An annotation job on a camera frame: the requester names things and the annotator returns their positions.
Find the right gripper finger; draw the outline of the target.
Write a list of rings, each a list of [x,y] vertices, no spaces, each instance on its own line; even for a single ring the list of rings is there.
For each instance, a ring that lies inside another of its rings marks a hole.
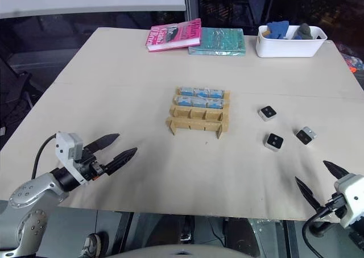
[[[306,199],[306,201],[314,208],[316,212],[321,211],[323,207],[320,205],[318,200],[313,196],[313,192],[310,190],[310,188],[302,182],[298,177],[295,177],[295,181],[298,185],[298,188],[303,195],[303,197]]]
[[[330,161],[323,161],[324,165],[326,166],[326,168],[328,169],[328,171],[336,178],[336,179],[341,179],[343,177],[345,177],[346,175],[349,174],[349,172],[342,168],[339,167],[338,165],[330,162]]]

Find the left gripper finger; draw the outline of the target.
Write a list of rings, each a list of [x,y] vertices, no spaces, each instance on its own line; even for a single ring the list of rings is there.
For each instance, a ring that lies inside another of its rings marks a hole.
[[[111,145],[119,136],[120,134],[118,133],[105,135],[86,145],[85,149],[87,149],[90,153],[95,153],[99,150],[103,150],[104,148]]]
[[[134,157],[137,150],[137,147],[125,150],[113,158],[113,160],[106,165],[106,174],[111,176],[114,172],[126,165]]]

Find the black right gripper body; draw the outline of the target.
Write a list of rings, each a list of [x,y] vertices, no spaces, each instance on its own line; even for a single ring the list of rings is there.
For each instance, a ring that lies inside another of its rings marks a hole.
[[[322,216],[325,217],[330,213],[335,213],[336,217],[342,219],[347,213],[346,204],[347,202],[343,194],[334,193],[332,194],[332,198],[325,205],[326,211]]]

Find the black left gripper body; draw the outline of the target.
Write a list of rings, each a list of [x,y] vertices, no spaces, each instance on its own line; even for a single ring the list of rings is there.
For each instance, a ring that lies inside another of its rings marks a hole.
[[[88,149],[83,149],[81,158],[74,161],[75,179],[78,183],[95,180],[108,172],[105,165],[99,163],[96,156]]]

